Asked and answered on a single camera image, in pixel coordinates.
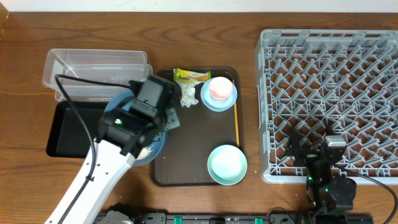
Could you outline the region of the white rice pile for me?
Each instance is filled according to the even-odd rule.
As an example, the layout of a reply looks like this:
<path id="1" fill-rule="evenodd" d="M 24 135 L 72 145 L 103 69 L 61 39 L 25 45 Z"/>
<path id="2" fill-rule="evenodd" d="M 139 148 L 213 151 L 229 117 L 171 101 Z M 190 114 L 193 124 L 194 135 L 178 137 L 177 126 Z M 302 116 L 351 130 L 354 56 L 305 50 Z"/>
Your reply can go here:
<path id="1" fill-rule="evenodd" d="M 142 160 L 142 159 L 149 157 L 152 154 L 152 152 L 153 152 L 152 146 L 147 146 L 147 147 L 143 148 L 141 150 L 141 152 L 139 153 L 137 160 Z"/>

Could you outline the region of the dark blue plate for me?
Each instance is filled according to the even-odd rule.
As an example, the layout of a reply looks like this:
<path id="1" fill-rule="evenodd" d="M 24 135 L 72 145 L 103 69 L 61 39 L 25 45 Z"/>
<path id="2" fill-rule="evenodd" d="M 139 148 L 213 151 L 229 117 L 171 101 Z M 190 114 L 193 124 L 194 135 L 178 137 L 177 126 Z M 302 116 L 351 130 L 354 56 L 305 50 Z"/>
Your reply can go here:
<path id="1" fill-rule="evenodd" d="M 130 96 L 134 96 L 133 93 L 131 91 L 126 91 L 124 93 L 121 93 L 117 96 L 115 96 L 112 100 L 109 101 L 109 103 L 106 105 L 105 107 L 105 111 L 110 111 L 113 108 L 117 107 L 117 105 L 122 102 L 122 100 L 124 100 L 125 98 L 128 98 Z M 152 146 L 152 154 L 142 160 L 135 160 L 135 162 L 133 163 L 133 166 L 135 167 L 139 167 L 139 166 L 144 166 L 146 164 L 149 164 L 150 162 L 152 162 L 156 156 L 161 152 L 161 150 L 164 147 L 165 144 L 165 140 L 166 140 L 166 133 L 159 133 L 158 135 L 156 135 L 156 137 L 153 139 L 152 143 L 148 146 Z"/>

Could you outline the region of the white tissue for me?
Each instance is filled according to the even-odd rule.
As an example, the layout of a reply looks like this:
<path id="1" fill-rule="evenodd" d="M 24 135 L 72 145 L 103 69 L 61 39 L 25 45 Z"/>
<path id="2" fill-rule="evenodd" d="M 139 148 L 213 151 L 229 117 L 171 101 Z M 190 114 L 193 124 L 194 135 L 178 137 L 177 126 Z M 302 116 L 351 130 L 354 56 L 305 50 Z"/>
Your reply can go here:
<path id="1" fill-rule="evenodd" d="M 189 108 L 191 105 L 196 105 L 198 100 L 195 98 L 195 87 L 189 84 L 180 84 L 181 87 L 181 99 L 180 104 Z"/>

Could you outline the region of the yellow green snack wrapper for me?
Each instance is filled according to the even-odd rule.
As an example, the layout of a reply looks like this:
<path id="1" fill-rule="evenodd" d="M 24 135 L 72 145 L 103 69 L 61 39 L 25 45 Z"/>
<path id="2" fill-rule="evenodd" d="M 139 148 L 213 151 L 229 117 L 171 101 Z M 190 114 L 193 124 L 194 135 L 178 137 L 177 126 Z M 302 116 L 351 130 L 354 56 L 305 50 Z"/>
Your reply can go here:
<path id="1" fill-rule="evenodd" d="M 174 81 L 178 84 L 197 85 L 206 82 L 211 78 L 211 72 L 200 73 L 181 68 L 174 69 Z"/>

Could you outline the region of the mint green bowl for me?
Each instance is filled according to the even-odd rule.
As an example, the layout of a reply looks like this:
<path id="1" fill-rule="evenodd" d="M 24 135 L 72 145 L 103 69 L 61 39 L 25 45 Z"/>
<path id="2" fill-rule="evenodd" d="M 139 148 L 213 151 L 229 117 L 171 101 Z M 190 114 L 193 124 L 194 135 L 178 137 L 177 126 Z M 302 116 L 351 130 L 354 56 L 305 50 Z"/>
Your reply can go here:
<path id="1" fill-rule="evenodd" d="M 210 153 L 207 169 L 211 178 L 221 185 L 235 185 L 242 181 L 248 170 L 243 151 L 232 145 L 221 145 Z"/>

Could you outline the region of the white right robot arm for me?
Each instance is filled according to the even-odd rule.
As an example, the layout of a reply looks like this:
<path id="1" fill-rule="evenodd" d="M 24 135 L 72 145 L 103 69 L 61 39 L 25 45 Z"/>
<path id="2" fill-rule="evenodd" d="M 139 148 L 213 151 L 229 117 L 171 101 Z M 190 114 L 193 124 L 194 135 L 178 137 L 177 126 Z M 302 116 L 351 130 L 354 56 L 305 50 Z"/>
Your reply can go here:
<path id="1" fill-rule="evenodd" d="M 294 157 L 294 166 L 307 169 L 307 198 L 314 207 L 307 212 L 309 223 L 347 223 L 346 213 L 353 209 L 356 182 L 344 176 L 334 176 L 332 166 L 339 162 L 347 143 L 328 127 L 326 136 L 310 148 L 300 144 L 299 132 L 289 135 L 285 156 Z"/>

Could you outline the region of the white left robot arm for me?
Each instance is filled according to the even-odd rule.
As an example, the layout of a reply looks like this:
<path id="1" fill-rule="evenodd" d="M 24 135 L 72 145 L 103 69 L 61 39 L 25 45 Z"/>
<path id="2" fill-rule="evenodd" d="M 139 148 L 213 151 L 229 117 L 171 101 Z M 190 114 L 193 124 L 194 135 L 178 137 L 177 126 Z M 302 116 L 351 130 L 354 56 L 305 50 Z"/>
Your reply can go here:
<path id="1" fill-rule="evenodd" d="M 47 223 L 93 223 L 114 186 L 159 133 L 179 126 L 180 87 L 157 75 L 131 80 L 125 97 L 105 111 L 86 159 Z"/>

